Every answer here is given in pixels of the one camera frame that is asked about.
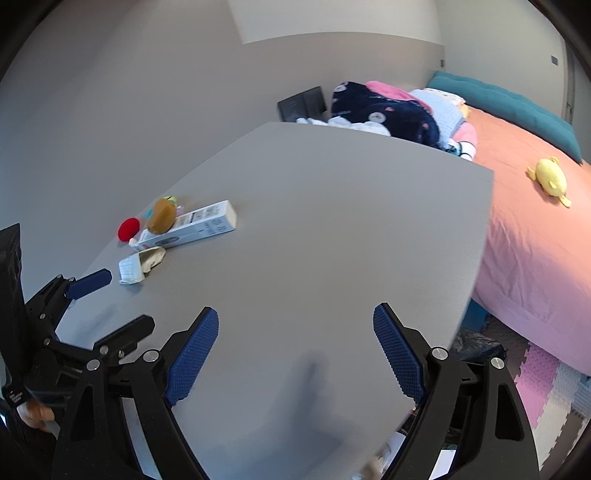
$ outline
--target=pile of blankets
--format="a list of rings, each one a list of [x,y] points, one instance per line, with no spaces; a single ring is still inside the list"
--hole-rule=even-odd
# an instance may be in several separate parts
[[[328,125],[390,135],[447,151],[472,161],[476,131],[466,122],[469,108],[460,96],[435,89],[406,92],[375,80],[343,82],[333,92],[332,119],[299,123]]]

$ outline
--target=metal screw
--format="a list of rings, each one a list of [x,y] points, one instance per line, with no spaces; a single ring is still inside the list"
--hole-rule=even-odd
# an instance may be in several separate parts
[[[86,364],[86,369],[91,372],[100,367],[100,362],[95,358]]]
[[[156,350],[148,350],[142,357],[144,362],[155,362],[158,360],[159,354]]]
[[[498,370],[502,370],[503,368],[505,368],[505,362],[497,357],[491,359],[491,365]]]
[[[447,350],[437,347],[431,350],[431,355],[433,355],[433,357],[437,360],[445,360],[447,358]]]

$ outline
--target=white box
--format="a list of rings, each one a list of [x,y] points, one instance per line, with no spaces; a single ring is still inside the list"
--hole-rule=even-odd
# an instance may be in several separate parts
[[[139,236],[139,247],[176,247],[208,236],[236,229],[236,212],[227,200],[194,210],[177,217],[171,229],[162,235],[144,230]]]

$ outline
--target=dark blue blanket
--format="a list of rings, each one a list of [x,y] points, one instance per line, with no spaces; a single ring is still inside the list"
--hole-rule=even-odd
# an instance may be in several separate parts
[[[437,148],[439,128],[418,102],[392,100],[373,93],[365,85],[341,83],[333,93],[332,116],[356,123],[377,122],[393,137]]]

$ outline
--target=brown oval object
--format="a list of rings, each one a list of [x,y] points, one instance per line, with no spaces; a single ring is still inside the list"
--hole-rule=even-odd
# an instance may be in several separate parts
[[[170,230],[177,217],[177,209],[168,200],[160,199],[152,209],[148,219],[148,230],[154,235],[162,235]]]

